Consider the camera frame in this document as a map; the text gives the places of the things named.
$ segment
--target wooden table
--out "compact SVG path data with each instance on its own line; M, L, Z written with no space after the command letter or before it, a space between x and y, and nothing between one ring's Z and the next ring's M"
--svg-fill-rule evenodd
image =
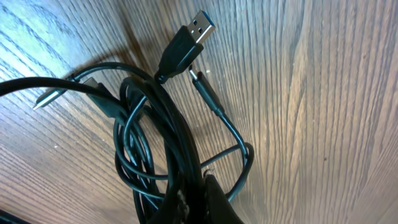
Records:
M151 74L199 9L215 33L195 62L256 155L232 205L245 223L397 223L398 2L0 2L0 79L63 77L99 61ZM123 72L96 79L116 93ZM201 161L234 144L187 72L165 88ZM138 223L114 168L113 120L68 92L32 110L43 89L0 99L0 208L32 223ZM158 173L162 139L144 120ZM212 165L224 190L239 154Z

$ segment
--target wood grain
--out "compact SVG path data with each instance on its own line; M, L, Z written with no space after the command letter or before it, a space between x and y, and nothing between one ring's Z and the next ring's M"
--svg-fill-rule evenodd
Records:
M155 73L174 33L205 10L217 28L195 63L256 152L232 202L241 219L397 223L397 1L13 0L0 8L1 80L62 77L99 61ZM116 93L126 75L96 78ZM165 87L201 161L234 144L187 73ZM32 111L42 92L0 99L0 208L32 223L138 223L113 164L113 121L74 92ZM164 173L162 140L143 125ZM241 170L238 154L211 166L224 190Z

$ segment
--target usb-a connector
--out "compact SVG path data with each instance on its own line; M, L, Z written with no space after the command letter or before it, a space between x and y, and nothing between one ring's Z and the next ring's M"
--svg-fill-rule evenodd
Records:
M207 37L216 29L209 16L202 10L193 18L188 25L188 30L196 43L202 44Z
M202 43L215 26L207 14L199 11L188 26L182 26L163 52L155 79L165 83L184 72L203 50Z

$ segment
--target bundle of cables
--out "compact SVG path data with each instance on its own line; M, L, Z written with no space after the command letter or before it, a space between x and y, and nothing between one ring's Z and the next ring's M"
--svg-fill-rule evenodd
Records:
M163 57L168 57L172 52L175 55L173 47L166 50ZM56 88L57 91L74 90L86 93L108 117L115 119L113 137L116 153L114 162L120 178L132 188L140 223L155 223L153 220L156 218L154 217L159 215L162 209L170 209L164 206L168 197L178 197L179 203L184 205L182 209L179 209L179 211L182 210L180 218L178 218L180 221L196 223L195 220L203 219L202 216L206 213L205 182L201 168L235 150L241 151L243 171L232 189L225 194L225 197L230 201L242 189L247 179L253 162L253 148L243 141L238 130L225 114L219 99L204 75L201 72L193 73L193 70L190 70L194 74L193 83L195 87L237 141L237 145L200 163L197 146L187 122L169 94L161 86L161 83L173 76L170 72L165 72L163 68L161 61L158 73L155 78L152 78L137 67L125 63L104 62L74 73L66 80L29 77L2 82L0 83L0 96L13 91L38 87L52 87ZM93 72L109 69L123 70L131 75L123 80L119 99L115 98L102 83L96 83L92 78L84 84L79 83L83 77ZM144 115L153 122L164 139L167 175L155 173L151 149L139 123ZM165 194L159 191L156 180L168 181Z

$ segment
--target cord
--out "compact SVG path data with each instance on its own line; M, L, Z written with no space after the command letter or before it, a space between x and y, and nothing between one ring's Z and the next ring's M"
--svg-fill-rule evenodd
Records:
M0 83L0 96L26 88L54 87L87 93L119 105L121 115L115 117L113 130L115 166L122 181L133 189L136 212L141 223L153 216L165 197L165 194L159 192L156 180L168 180L168 189L176 182L183 183L183 191L187 188L200 189L203 186L200 169L240 149L244 161L243 171L233 188L226 194L228 200L232 200L247 179L254 153L252 146L243 141L225 113L221 113L219 117L238 144L200 164L195 140L187 122L169 94L146 72L123 63L105 62L83 69L74 74L73 79L80 80L93 72L106 69L124 70L133 75L123 80L119 100L88 85L41 77L19 78ZM143 115L149 117L164 138L168 175L155 174L149 142L139 124Z

